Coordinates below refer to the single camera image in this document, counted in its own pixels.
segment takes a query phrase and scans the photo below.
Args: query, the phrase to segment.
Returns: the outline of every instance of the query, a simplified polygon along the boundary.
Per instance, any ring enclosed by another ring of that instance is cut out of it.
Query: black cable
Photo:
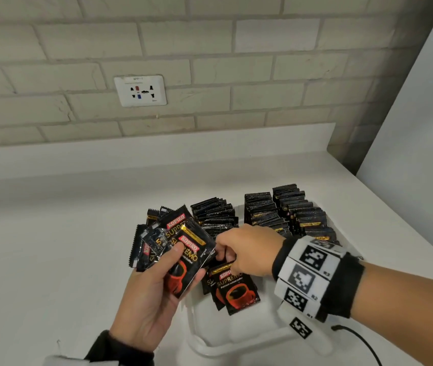
[[[372,347],[369,345],[368,342],[366,342],[366,339],[362,338],[357,332],[355,332],[354,330],[352,330],[351,328],[347,327],[347,326],[342,326],[342,325],[335,325],[332,326],[332,330],[333,331],[337,331],[337,330],[347,330],[348,332],[354,334],[355,336],[357,336],[359,339],[362,340],[362,342],[364,344],[366,344],[366,346],[369,348],[369,350],[371,351],[372,355],[374,356],[374,358],[376,359],[376,361],[378,362],[379,366],[383,366],[383,364],[381,363],[381,361],[379,360],[378,355],[376,354],[376,352],[372,349]]]

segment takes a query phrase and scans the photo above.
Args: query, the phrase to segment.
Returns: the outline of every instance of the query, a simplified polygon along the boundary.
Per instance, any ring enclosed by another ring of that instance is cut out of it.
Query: wall socket plate
[[[123,107],[167,104],[161,75],[130,75],[115,77],[114,80]]]

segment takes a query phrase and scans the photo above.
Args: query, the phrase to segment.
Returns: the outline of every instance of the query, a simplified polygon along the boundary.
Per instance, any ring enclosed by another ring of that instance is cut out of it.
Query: hand
[[[254,276],[272,275],[274,259],[283,241],[284,237],[270,227],[245,223],[216,237],[216,258],[221,261],[226,257],[229,262],[236,259],[232,264],[232,275],[241,272]]]
[[[164,277],[179,261],[183,251],[183,243],[178,242],[147,271],[133,271],[110,329],[113,338],[144,352],[153,352],[157,348],[171,326],[180,302],[164,289]],[[189,290],[194,288],[204,275],[205,270],[200,269]]]

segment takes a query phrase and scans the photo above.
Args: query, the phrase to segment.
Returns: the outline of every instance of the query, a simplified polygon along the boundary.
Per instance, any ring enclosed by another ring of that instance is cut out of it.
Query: kopiko logo
[[[186,219],[186,215],[183,213],[179,217],[177,217],[174,220],[172,220],[171,222],[169,222],[167,224],[167,229],[169,230],[171,227],[176,226],[178,223],[180,223],[181,221],[184,221],[185,219]]]
[[[199,246],[197,246],[194,242],[192,242],[191,240],[189,240],[187,237],[180,236],[179,240],[181,240],[184,245],[186,245],[189,249],[191,249],[193,252],[198,252],[199,251]]]
[[[230,276],[232,273],[230,272],[230,270],[225,271],[223,273],[220,274],[220,278],[219,280],[221,281],[222,279],[225,279],[225,277]]]

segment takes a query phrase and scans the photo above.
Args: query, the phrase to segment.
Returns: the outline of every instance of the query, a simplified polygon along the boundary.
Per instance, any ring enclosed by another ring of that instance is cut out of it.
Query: white countertop
[[[160,205],[190,205],[212,196],[239,205],[245,193],[295,182],[366,260],[433,279],[433,247],[325,152],[333,126],[322,129],[322,151],[312,153],[243,159],[234,154],[214,161],[0,179],[0,365],[38,365],[57,353],[57,340],[64,355],[84,357],[114,318],[131,271],[135,226],[145,220],[147,208]],[[366,337],[383,364],[418,365],[379,335],[346,322]],[[277,364],[277,359],[282,365],[375,364],[351,334],[334,339],[337,350],[328,358],[293,341],[226,364]],[[159,364],[173,364],[178,351],[185,366],[204,364],[189,349],[182,351],[177,320],[161,346]]]

